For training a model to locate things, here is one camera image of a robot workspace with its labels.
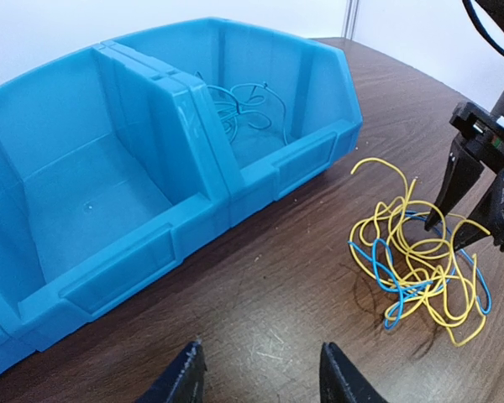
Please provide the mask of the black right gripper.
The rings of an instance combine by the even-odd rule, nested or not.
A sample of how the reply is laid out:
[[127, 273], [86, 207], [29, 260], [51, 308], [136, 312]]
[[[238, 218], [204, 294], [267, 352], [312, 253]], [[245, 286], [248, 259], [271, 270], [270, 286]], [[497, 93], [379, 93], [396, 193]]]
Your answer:
[[491, 236], [493, 245], [504, 252], [504, 128], [486, 110], [473, 102], [460, 102], [450, 124], [459, 133], [449, 151], [446, 170], [433, 209], [424, 228], [430, 230], [446, 217], [487, 167], [494, 181], [454, 236], [454, 250]]

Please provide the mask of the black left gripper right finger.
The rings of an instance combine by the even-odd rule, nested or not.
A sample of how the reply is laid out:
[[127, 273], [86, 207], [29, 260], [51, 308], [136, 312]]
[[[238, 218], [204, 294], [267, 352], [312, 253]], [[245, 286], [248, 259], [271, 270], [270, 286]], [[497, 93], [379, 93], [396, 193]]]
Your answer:
[[319, 368], [320, 402], [386, 403], [336, 343], [324, 343]]

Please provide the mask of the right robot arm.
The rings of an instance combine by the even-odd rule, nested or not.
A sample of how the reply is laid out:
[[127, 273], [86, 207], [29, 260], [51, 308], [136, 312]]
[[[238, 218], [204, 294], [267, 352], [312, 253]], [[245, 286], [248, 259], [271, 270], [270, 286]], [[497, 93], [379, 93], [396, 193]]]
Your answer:
[[[504, 49], [480, 21], [475, 2], [465, 1], [463, 6], [480, 36], [504, 57]], [[469, 223], [462, 224], [454, 235], [454, 250], [491, 236], [504, 253], [504, 90], [490, 111], [473, 102], [459, 103], [450, 123], [458, 133], [452, 140], [441, 189], [424, 227], [430, 230], [437, 225], [489, 168], [496, 177], [470, 213]]]

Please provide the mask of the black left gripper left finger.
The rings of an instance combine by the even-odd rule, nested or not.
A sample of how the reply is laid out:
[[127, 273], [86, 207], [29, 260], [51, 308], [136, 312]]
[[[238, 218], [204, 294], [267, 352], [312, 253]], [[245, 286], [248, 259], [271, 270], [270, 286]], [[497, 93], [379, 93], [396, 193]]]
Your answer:
[[189, 342], [137, 402], [203, 402], [205, 355], [199, 341]]

